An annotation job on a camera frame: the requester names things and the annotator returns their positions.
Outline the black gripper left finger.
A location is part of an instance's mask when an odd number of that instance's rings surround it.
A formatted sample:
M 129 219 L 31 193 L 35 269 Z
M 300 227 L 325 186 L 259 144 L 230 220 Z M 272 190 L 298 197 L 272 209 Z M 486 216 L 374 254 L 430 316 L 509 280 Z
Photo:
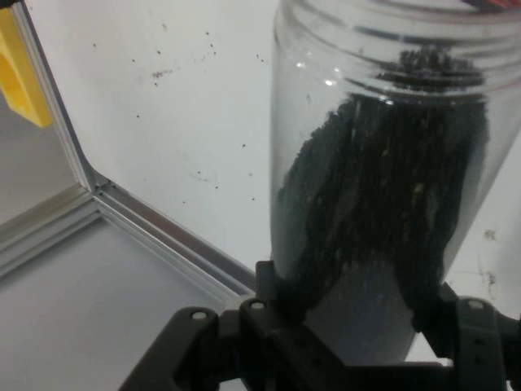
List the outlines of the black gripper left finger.
M 345 390 L 342 363 L 311 331 L 289 323 L 275 301 L 272 261 L 256 264 L 256 295 L 221 314 L 178 310 L 130 372 L 123 390 Z

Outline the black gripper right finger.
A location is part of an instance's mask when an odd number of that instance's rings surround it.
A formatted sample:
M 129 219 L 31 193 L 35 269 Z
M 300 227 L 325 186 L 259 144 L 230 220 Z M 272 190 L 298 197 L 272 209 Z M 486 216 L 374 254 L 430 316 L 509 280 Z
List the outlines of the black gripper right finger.
M 520 318 L 445 283 L 413 325 L 436 357 L 453 362 L 456 390 L 520 389 Z

